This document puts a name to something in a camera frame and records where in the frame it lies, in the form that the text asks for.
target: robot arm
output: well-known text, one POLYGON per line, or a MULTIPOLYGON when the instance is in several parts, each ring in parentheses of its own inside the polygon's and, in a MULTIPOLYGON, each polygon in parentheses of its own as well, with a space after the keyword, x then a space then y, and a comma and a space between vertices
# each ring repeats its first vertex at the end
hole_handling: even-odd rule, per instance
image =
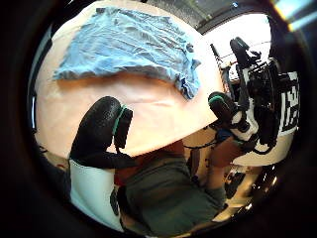
MULTIPOLYGON (((209 106, 219 121, 230 125, 238 140, 250 142, 252 139, 254 147, 248 147, 247 152, 265 155, 276 145, 281 120, 288 113, 282 105, 282 96, 289 90, 285 80, 290 74, 279 73, 275 59, 261 61, 261 53, 250 51, 239 37, 231 40, 230 47, 237 58, 241 81, 238 105, 226 95, 215 92, 209 96, 209 106), (267 145, 266 151, 256 149, 258 141, 267 145)), ((298 94, 298 81, 292 80, 292 84, 297 88, 295 94, 298 94)))

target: green trim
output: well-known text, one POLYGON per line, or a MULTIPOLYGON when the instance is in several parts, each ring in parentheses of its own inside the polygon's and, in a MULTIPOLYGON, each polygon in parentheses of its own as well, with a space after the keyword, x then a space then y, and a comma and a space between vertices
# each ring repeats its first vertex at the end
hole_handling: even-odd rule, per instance
POLYGON ((216 96, 213 96, 212 98, 209 99, 208 104, 210 104, 210 103, 212 103, 213 101, 216 101, 216 100, 218 100, 218 99, 222 100, 223 103, 225 103, 225 100, 224 100, 221 96, 216 95, 216 96))
POLYGON ((112 128, 112 135, 113 135, 113 136, 116 135, 116 133, 117 133, 119 120, 120 120, 120 118, 122 117, 122 114, 123 114, 123 112, 124 112, 124 110, 125 110, 126 108, 127 108, 126 105, 123 105, 123 106, 121 107, 121 111, 120 111, 120 113, 119 113, 117 119, 115 120, 115 124, 113 125, 113 128, 112 128))
POLYGON ((244 144, 244 142, 238 141, 238 140, 233 140, 233 143, 234 143, 236 146, 239 146, 239 147, 244 144))

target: green shirt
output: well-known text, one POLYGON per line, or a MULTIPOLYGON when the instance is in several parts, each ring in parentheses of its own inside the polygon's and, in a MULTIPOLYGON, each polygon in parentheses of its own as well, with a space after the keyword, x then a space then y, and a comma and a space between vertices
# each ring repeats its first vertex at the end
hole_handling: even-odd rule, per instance
POLYGON ((126 196, 144 235, 175 236, 210 221, 223 208, 224 187, 203 189, 190 179, 185 158, 155 158, 129 178, 126 196))

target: blue cloth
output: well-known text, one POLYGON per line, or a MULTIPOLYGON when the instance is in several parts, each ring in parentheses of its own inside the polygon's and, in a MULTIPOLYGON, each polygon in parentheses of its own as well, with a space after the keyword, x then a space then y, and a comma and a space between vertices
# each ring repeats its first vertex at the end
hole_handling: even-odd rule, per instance
POLYGON ((169 17, 98 8, 70 43, 53 79, 108 76, 119 71, 173 83, 186 99, 199 80, 191 39, 169 17))

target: person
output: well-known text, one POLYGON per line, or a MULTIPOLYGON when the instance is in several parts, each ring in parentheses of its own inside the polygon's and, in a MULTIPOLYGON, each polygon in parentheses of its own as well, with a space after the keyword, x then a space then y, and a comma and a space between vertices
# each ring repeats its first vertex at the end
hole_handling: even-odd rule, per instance
MULTIPOLYGON (((235 108, 225 95, 221 96, 227 100, 226 105, 235 108)), ((240 111, 235 108, 230 113, 232 124, 239 123, 240 111)), ((251 126, 243 133, 232 130, 231 136, 218 142, 209 157, 206 185, 200 187, 191 179, 181 141, 135 158, 118 148, 118 154, 106 152, 120 114, 120 102, 113 97, 101 98, 92 105, 80 122, 69 158, 84 167, 116 169, 124 230, 147 236, 177 236, 211 221, 225 205, 225 168, 247 152, 246 145, 251 141, 254 144, 257 129, 251 126)))

